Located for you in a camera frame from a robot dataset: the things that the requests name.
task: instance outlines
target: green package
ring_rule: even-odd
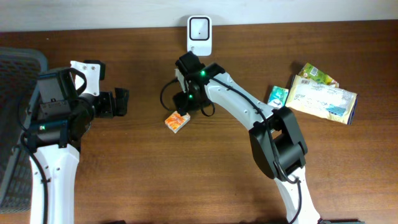
[[[287,95],[289,94],[289,90],[281,87],[274,86],[272,87],[271,94],[269,95],[268,105],[273,106],[274,108],[281,108],[285,106],[285,102],[287,99]]]
[[[338,82],[336,82],[336,80],[332,79],[332,77],[330,77],[329,75],[315,68],[310,63],[306,63],[298,75],[306,79],[314,80],[319,84],[338,88]]]

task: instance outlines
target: white wall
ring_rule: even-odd
[[[398,19],[398,0],[0,0],[0,31]]]

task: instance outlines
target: white plastic casing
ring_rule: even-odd
[[[290,180],[299,178],[301,181],[301,193],[302,193],[302,208],[294,224],[311,224],[318,223],[321,218],[315,207],[313,206],[310,191],[307,186],[305,178],[305,167],[298,168],[288,176]],[[290,184],[288,182],[282,182],[278,178],[274,179],[278,186],[280,195],[284,200],[286,206],[286,219],[291,222],[293,217],[296,215],[299,209],[299,189],[297,184]]]
[[[71,145],[59,148],[58,144],[40,147],[34,154],[42,166],[49,192],[48,223],[73,224],[75,174],[79,152]],[[44,191],[42,177],[30,159],[33,174],[32,208],[30,224],[43,223]]]
[[[212,23],[208,16],[191,16],[187,21],[187,52],[197,56],[211,55]]]

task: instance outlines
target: wood grain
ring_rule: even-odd
[[[398,21],[218,26],[213,54],[263,99],[305,62],[358,93],[351,126],[295,112],[309,150],[307,182],[326,219],[398,220]],[[106,63],[102,90],[130,89],[128,114],[96,119],[83,138],[75,223],[239,223],[284,218],[273,180],[257,168],[247,131],[223,108],[174,134],[159,91],[185,53],[184,28],[3,33],[2,46],[43,52],[49,67]],[[165,93],[172,105],[173,86]],[[28,223],[29,212],[0,215]]]

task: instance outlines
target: cable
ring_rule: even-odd
[[[43,183],[43,191],[44,191],[44,207],[43,207],[43,224],[47,224],[47,219],[48,219],[48,211],[49,211],[49,190],[47,187],[47,178],[45,176],[43,167],[40,165],[39,161],[35,157],[35,155],[29,150],[29,148],[26,145],[25,142],[26,138],[26,133],[23,133],[21,135],[20,141],[22,144],[22,148],[25,150],[25,152],[32,158],[33,162],[37,166],[40,172],[40,176],[42,177],[42,183]]]
[[[165,86],[163,86],[162,91],[160,91],[160,103],[161,103],[162,106],[163,106],[166,110],[168,110],[168,111],[173,111],[173,110],[171,110],[170,108],[166,107],[166,105],[164,104],[164,102],[163,102],[163,92],[166,90],[166,88],[167,88],[169,85],[171,85],[171,84],[173,84],[173,83],[176,83],[176,82],[178,82],[178,78],[174,78],[173,80],[171,80],[170,82],[168,82]]]
[[[17,116],[17,122],[18,122],[19,127],[21,127],[22,130],[27,131],[27,128],[25,128],[25,126],[22,124],[21,117],[19,116],[19,107],[21,105],[21,101],[24,98],[25,94],[26,94],[26,92],[24,94],[22,94],[18,99],[16,116]]]
[[[292,221],[289,222],[289,224],[293,224],[296,219],[299,217],[299,214],[301,212],[301,207],[303,204],[303,195],[301,193],[301,181],[297,181],[297,188],[298,188],[298,209],[296,215],[293,217]]]
[[[268,124],[267,118],[264,116],[264,113],[262,113],[261,109],[260,109],[255,103],[253,103],[245,94],[243,94],[243,93],[241,93],[240,91],[234,89],[232,86],[227,85],[227,84],[225,84],[225,83],[219,81],[219,80],[216,79],[216,78],[210,78],[210,79],[213,80],[213,81],[215,81],[215,82],[217,82],[217,83],[219,83],[219,84],[221,84],[221,85],[223,85],[223,86],[226,87],[227,89],[232,90],[233,92],[237,93],[238,95],[242,96],[245,100],[247,100],[247,101],[250,103],[250,105],[260,114],[261,118],[264,120],[264,125],[266,126],[267,133],[268,133],[268,138],[270,139],[270,142],[271,142],[272,153],[274,154],[274,160],[275,160],[275,161],[274,161],[274,165],[276,166],[276,168],[277,168],[277,170],[278,170],[278,173],[279,173],[279,174],[282,176],[282,178],[285,179],[288,183],[290,183],[290,184],[297,184],[297,187],[298,187],[298,197],[299,197],[298,210],[297,210],[297,213],[296,213],[296,215],[294,216],[293,220],[289,223],[289,224],[293,224],[293,222],[294,222],[294,221],[297,219],[297,217],[299,216],[300,211],[301,211],[301,207],[302,207],[302,193],[301,193],[301,186],[300,186],[301,181],[300,181],[299,178],[296,178],[295,180],[290,180],[290,179],[287,177],[285,171],[283,170],[283,168],[282,168],[282,166],[281,166],[281,164],[280,164],[280,161],[279,161],[279,156],[278,156],[277,151],[276,151],[275,143],[274,143],[273,141],[271,141],[271,139],[273,139],[273,137],[272,137],[272,133],[271,133],[271,131],[270,131],[270,129],[269,129],[269,124]]]
[[[213,116],[214,113],[216,112],[216,107],[214,106],[214,103],[211,102],[210,100],[209,100],[209,102],[210,102],[210,104],[211,104],[211,107],[213,107],[213,112],[211,113],[211,115],[206,114],[205,110],[203,109],[203,103],[200,105],[200,111],[201,111],[201,113],[202,113],[203,115],[207,116],[207,117]]]
[[[183,109],[185,109],[188,106],[189,93],[188,93],[188,87],[187,87],[187,77],[190,77],[190,76],[191,75],[184,76],[184,89],[185,89],[185,93],[187,94],[187,99],[185,100],[185,104],[182,107]]]

